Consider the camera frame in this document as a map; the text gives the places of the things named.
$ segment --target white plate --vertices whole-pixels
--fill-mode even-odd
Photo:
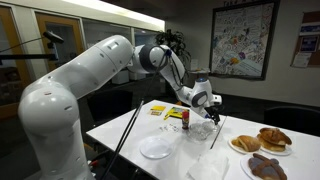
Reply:
[[[258,176],[255,176],[252,174],[251,172],[251,169],[249,167],[249,164],[248,164],[248,161],[250,158],[252,158],[252,154],[247,154],[245,156],[243,156],[241,159],[240,159],[240,165],[241,165],[241,168],[242,170],[251,178],[251,179],[254,179],[254,180],[261,180],[260,177]]]
[[[160,137],[149,137],[140,146],[141,154],[151,159],[164,158],[171,154],[172,151],[172,145]]]
[[[279,155],[279,156],[287,156],[289,154],[292,153],[292,149],[290,146],[286,145],[286,150],[282,151],[282,152],[277,152],[277,151],[270,151],[269,149],[266,149],[264,147],[261,146],[260,148],[262,151],[267,152],[269,154],[273,154],[273,155]]]
[[[234,149],[235,151],[238,151],[239,153],[242,153],[242,154],[252,154],[252,153],[259,152],[259,150],[253,151],[253,152],[245,151],[243,148],[233,145],[233,144],[232,144],[232,140],[233,140],[233,139],[237,139],[237,137],[230,138],[229,141],[228,141],[228,144],[229,144],[229,146],[230,146],[232,149]]]

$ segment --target wire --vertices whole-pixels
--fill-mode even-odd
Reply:
[[[116,158],[118,157],[119,152],[120,152],[120,150],[121,150],[124,142],[126,141],[128,135],[129,135],[129,133],[130,133],[130,131],[131,131],[131,129],[132,129],[132,127],[133,127],[133,125],[134,125],[134,123],[135,123],[135,121],[136,121],[139,113],[140,113],[140,110],[141,110],[141,108],[142,108],[142,105],[144,104],[144,97],[145,97],[146,94],[149,92],[149,90],[150,90],[150,88],[151,88],[151,85],[152,85],[152,83],[153,83],[153,81],[154,81],[154,78],[155,78],[156,74],[159,72],[160,66],[161,66],[161,64],[162,64],[162,62],[163,62],[163,60],[164,60],[165,57],[166,57],[166,52],[163,54],[162,59],[161,59],[161,61],[160,61],[160,64],[159,64],[159,66],[157,67],[156,72],[154,73],[154,75],[153,75],[153,77],[152,77],[152,80],[151,80],[148,88],[146,88],[146,91],[144,92],[144,94],[143,94],[143,96],[142,96],[142,98],[141,98],[141,102],[140,102],[139,107],[136,108],[135,112],[134,112],[133,115],[131,116],[131,119],[130,119],[130,121],[129,121],[127,127],[126,127],[126,129],[124,130],[124,132],[123,132],[123,134],[122,134],[122,136],[121,136],[121,138],[120,138],[120,141],[119,141],[119,143],[118,143],[118,145],[117,145],[117,148],[116,148],[116,150],[115,150],[115,152],[114,152],[114,154],[113,154],[113,156],[112,156],[112,159],[109,161],[109,163],[108,163],[108,165],[107,165],[107,167],[106,167],[106,170],[103,172],[100,180],[103,180],[103,179],[105,179],[105,178],[107,177],[108,173],[109,173],[110,170],[111,170],[112,165],[114,164]]]
[[[26,41],[26,42],[17,44],[17,45],[15,45],[15,46],[9,47],[8,49],[3,49],[3,50],[1,50],[0,53],[5,52],[5,51],[8,51],[8,50],[13,49],[13,48],[18,47],[18,46],[21,46],[21,45],[23,45],[23,44],[32,42],[32,41],[37,41],[37,40],[39,40],[39,39],[43,39],[43,38],[44,38],[44,37],[40,37],[40,38],[32,39],[32,40],[29,40],[29,41]]]

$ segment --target bread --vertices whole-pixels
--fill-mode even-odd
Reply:
[[[241,135],[237,139],[232,140],[233,145],[243,148],[247,152],[254,152],[260,149],[259,140],[252,136]]]
[[[261,137],[269,143],[276,145],[291,145],[291,139],[281,132],[278,128],[262,128],[260,129]]]
[[[264,140],[261,137],[261,134],[258,134],[257,138],[260,141],[261,146],[266,148],[266,149],[268,149],[268,150],[270,150],[270,151],[283,152],[283,151],[286,150],[286,146],[285,145],[277,145],[277,144],[269,143],[268,141]]]
[[[277,159],[268,159],[260,154],[253,153],[248,165],[252,174],[263,180],[287,180],[287,175]]]

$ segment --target black chair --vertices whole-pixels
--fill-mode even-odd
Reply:
[[[132,109],[132,96],[130,91],[111,90],[88,97],[87,103],[94,125],[99,126],[129,112]]]
[[[300,106],[279,106],[264,112],[264,124],[315,136],[320,136],[319,122],[320,111]]]

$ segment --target white table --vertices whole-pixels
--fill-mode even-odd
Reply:
[[[148,114],[154,105],[166,106],[161,116]],[[179,180],[186,179],[186,173],[189,168],[197,162],[200,154],[208,151],[216,134],[208,136],[203,144],[192,142],[181,128],[181,119],[169,117],[163,120],[165,114],[172,107],[182,107],[162,101],[151,101],[145,104],[133,126],[130,135],[124,143],[120,155],[144,171],[161,180]],[[130,111],[112,121],[109,121],[95,129],[87,132],[93,139],[99,141],[111,150],[115,150],[122,133],[127,126],[133,111]],[[223,125],[225,116],[220,116],[219,125]],[[202,117],[193,111],[190,111],[190,124],[198,121],[204,121]],[[178,132],[162,131],[160,127],[165,125],[176,126]],[[174,145],[174,151],[163,159],[148,159],[140,153],[140,145],[145,138],[157,136],[161,137]]]
[[[260,123],[246,121],[238,118],[227,117],[220,134],[210,151],[221,153],[229,158],[229,169],[225,179],[250,179],[242,170],[240,160],[244,157],[233,150],[227,143],[230,138],[239,135],[256,136],[263,127],[272,127]],[[260,150],[259,153],[279,160],[289,180],[316,180],[320,179],[320,138],[299,132],[294,132],[280,128],[292,140],[292,153],[288,156],[278,156]]]

